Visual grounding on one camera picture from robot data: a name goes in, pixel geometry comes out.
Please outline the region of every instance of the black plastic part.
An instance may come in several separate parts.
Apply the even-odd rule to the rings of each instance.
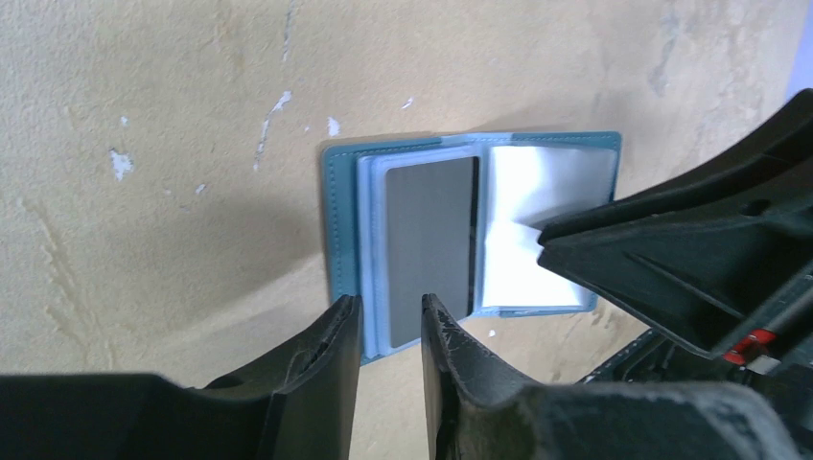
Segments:
[[[776,413],[731,383],[543,386],[423,299],[431,460],[793,459]]]
[[[813,90],[706,164],[545,227],[541,266],[702,357],[813,306]]]
[[[0,377],[0,458],[346,459],[360,298],[203,389],[156,375]]]
[[[595,368],[581,383],[730,381],[748,386],[776,410],[804,458],[813,459],[813,339],[762,376],[722,358],[696,356],[650,329]]]

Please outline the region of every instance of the card holder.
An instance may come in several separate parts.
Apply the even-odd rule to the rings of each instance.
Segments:
[[[362,295],[363,360],[417,341],[430,290],[457,299],[458,320],[592,310],[594,294],[536,265],[536,237],[547,219],[612,200],[620,143],[477,133],[326,149],[331,297]]]

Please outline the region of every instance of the red component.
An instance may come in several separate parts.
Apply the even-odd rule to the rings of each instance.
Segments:
[[[764,329],[754,329],[745,338],[739,341],[734,348],[723,355],[723,359],[740,366],[744,366],[751,359],[761,355],[761,350],[771,340],[777,338],[775,333]]]

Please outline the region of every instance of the teal leather cover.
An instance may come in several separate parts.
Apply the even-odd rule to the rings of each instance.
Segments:
[[[619,157],[621,136],[615,131],[485,132],[402,141],[349,144],[325,149],[322,156],[323,213],[332,302],[343,294],[359,295],[361,292],[357,160],[366,155],[432,150],[453,145],[482,145],[485,148],[502,145],[573,145],[613,150],[616,156]],[[591,303],[584,311],[592,310],[595,306],[595,300],[596,296],[594,295]],[[475,306],[472,316],[495,314],[503,317],[518,317],[556,313],[545,310],[480,311]],[[365,325],[364,329],[367,330],[371,326],[373,325]]]

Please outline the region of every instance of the white paper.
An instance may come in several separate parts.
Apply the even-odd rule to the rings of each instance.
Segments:
[[[607,149],[494,147],[490,154],[483,307],[583,306],[590,293],[537,265],[549,219],[607,202],[616,154]]]

